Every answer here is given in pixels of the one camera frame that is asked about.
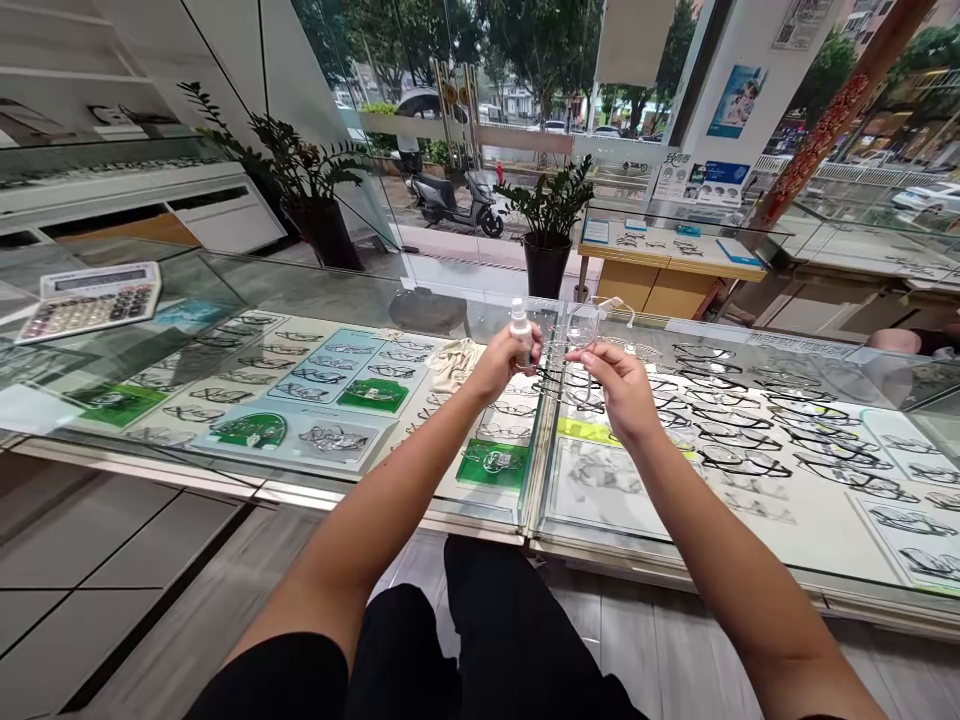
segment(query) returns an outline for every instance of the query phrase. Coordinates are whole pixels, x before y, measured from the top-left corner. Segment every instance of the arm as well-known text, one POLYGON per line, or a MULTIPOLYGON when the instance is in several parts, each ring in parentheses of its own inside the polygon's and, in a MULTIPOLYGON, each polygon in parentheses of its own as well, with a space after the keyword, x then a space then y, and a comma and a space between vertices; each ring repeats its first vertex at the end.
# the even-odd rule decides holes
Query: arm
POLYGON ((736 648, 764 717, 884 718, 789 571, 673 446, 657 418, 643 365, 609 345, 589 350, 568 359, 583 362, 603 384, 613 430, 637 464, 704 602, 736 648))
MULTIPOLYGON (((535 360, 539 333, 534 326, 535 360)), ((268 638, 306 631, 337 643, 353 667, 373 586, 423 519, 470 426, 510 382, 521 348, 506 328, 491 340, 460 390, 322 522, 227 662, 268 638)))

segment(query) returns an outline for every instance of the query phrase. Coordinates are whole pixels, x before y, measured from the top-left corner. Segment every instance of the white spray bottle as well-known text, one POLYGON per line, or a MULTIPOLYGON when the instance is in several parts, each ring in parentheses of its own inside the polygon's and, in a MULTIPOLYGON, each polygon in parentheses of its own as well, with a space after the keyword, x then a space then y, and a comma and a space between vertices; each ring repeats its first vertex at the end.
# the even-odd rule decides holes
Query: white spray bottle
POLYGON ((533 328, 527 320, 527 309, 523 298, 514 298, 510 308, 510 334, 523 343, 523 350, 517 353, 517 367, 533 366, 533 328))

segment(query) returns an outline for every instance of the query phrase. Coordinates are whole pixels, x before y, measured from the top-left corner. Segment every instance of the scooter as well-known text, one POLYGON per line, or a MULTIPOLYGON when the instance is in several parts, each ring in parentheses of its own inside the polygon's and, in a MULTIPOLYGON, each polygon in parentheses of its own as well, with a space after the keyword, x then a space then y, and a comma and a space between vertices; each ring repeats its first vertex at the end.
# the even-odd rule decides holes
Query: scooter
POLYGON ((468 170, 467 187, 470 189, 470 209, 457 205, 453 183, 443 178, 423 172, 423 162, 419 153, 398 153, 394 151, 393 161, 400 170, 407 190, 417 198, 420 214, 429 223, 436 225, 448 220, 458 225, 479 227, 487 237, 498 238, 503 234, 503 218, 490 208, 496 204, 491 192, 496 175, 489 170, 468 170))

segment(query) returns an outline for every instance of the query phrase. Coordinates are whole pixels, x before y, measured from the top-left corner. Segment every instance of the black plant pot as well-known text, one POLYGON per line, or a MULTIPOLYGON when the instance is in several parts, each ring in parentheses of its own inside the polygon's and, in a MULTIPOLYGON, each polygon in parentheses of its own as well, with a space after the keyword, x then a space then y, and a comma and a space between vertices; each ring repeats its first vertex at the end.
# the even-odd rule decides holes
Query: black plant pot
POLYGON ((340 206, 335 201, 312 202, 287 208, 300 237, 313 248, 324 267, 363 272, 363 263, 343 223, 340 206))
POLYGON ((542 250, 534 244, 532 232, 523 236, 523 253, 527 257, 527 289, 530 295, 558 300, 563 271, 570 255, 569 238, 557 238, 554 247, 542 250))

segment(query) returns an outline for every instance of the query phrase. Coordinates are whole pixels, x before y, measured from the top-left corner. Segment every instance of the white car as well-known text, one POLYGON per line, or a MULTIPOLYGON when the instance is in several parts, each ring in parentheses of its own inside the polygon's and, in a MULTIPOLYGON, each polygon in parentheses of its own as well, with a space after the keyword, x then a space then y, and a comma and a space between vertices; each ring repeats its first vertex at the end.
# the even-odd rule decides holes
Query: white car
POLYGON ((600 125, 594 128, 592 134, 600 137, 620 137, 620 129, 613 125, 600 125))
POLYGON ((909 187, 890 200, 894 207, 914 212, 960 212, 960 184, 934 183, 928 187, 909 187))
MULTIPOLYGON (((563 128, 563 120, 547 120, 543 124, 544 131, 550 133, 551 135, 563 135, 563 128)), ((527 132, 540 132, 539 123, 528 127, 527 132)))

